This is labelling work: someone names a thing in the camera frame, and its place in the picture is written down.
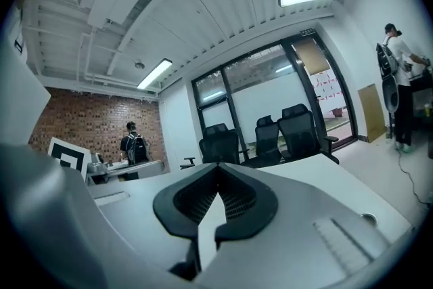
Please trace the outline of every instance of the glass wall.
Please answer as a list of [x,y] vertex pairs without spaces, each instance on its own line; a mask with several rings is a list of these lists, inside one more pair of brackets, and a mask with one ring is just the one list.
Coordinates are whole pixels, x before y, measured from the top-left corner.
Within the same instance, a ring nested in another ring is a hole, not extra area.
[[[339,83],[341,78],[318,35],[295,35],[194,80],[200,125],[204,130],[225,123],[229,130],[235,129],[240,150],[249,149],[248,157],[253,158],[258,119],[271,116],[277,122],[283,109],[304,104],[313,114],[321,145],[327,146],[323,138],[333,135],[343,140],[337,143],[342,146],[357,134],[350,97],[344,81],[344,89]],[[281,152],[287,149],[281,133],[278,146]]]
[[[224,67],[237,118],[249,157],[256,155],[257,120],[271,115],[274,122],[282,110],[296,104],[310,108],[304,87],[281,45],[248,55]],[[286,149],[280,134],[279,147]]]
[[352,128],[342,88],[326,56],[312,38],[292,45],[296,55],[302,60],[306,74],[316,93],[325,127],[329,136],[340,141],[352,136]]

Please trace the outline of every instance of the wooden board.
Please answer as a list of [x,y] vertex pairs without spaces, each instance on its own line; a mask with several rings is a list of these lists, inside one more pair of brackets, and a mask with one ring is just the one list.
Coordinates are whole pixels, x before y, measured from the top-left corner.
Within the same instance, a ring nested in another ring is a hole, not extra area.
[[368,142],[373,142],[386,132],[384,113],[376,85],[366,86],[358,91],[363,105]]
[[329,64],[314,40],[306,39],[293,44],[299,59],[305,64],[310,76],[329,70]]

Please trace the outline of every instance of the backpack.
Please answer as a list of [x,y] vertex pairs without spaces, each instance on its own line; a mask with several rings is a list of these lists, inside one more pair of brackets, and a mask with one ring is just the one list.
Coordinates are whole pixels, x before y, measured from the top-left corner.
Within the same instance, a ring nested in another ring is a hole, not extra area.
[[397,62],[397,59],[394,57],[394,54],[392,54],[391,50],[388,47],[388,42],[390,39],[391,37],[388,37],[386,43],[384,43],[383,45],[378,43],[376,46],[380,74],[382,75],[382,79],[387,77],[388,75],[395,75],[398,71],[399,64]]
[[149,161],[149,159],[147,159],[147,150],[144,138],[142,138],[140,134],[129,134],[127,142],[127,154],[130,164]]

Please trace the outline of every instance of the chair backrest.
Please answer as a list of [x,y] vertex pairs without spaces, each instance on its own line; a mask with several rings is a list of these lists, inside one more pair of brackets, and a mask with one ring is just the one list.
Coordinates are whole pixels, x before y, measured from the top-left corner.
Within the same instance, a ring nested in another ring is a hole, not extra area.
[[275,157],[276,161],[281,158],[278,150],[278,133],[278,124],[271,116],[262,117],[257,121],[256,155],[258,157]]
[[319,152],[320,143],[310,111],[280,118],[277,124],[292,158],[304,158]]
[[203,131],[199,142],[203,163],[228,162],[239,164],[239,137],[236,130],[228,130],[225,124],[213,125]]
[[211,125],[210,127],[207,127],[203,130],[203,137],[208,137],[211,135],[215,135],[217,133],[224,133],[226,131],[229,131],[227,128],[227,125],[225,123],[220,123],[216,125]]
[[298,114],[303,114],[304,112],[307,112],[309,109],[306,108],[304,104],[298,104],[295,106],[290,106],[289,108],[284,108],[282,112],[283,118],[296,116]]

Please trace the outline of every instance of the short hair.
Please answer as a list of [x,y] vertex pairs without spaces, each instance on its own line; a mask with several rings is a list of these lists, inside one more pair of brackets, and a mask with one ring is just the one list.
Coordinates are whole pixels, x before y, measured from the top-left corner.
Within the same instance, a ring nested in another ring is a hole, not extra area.
[[130,130],[130,131],[131,131],[131,130],[135,130],[135,123],[132,122],[132,121],[131,121],[131,122],[128,122],[128,123],[127,123],[127,129]]
[[391,32],[392,29],[396,31],[395,25],[393,25],[392,23],[388,23],[387,25],[385,25],[385,34]]

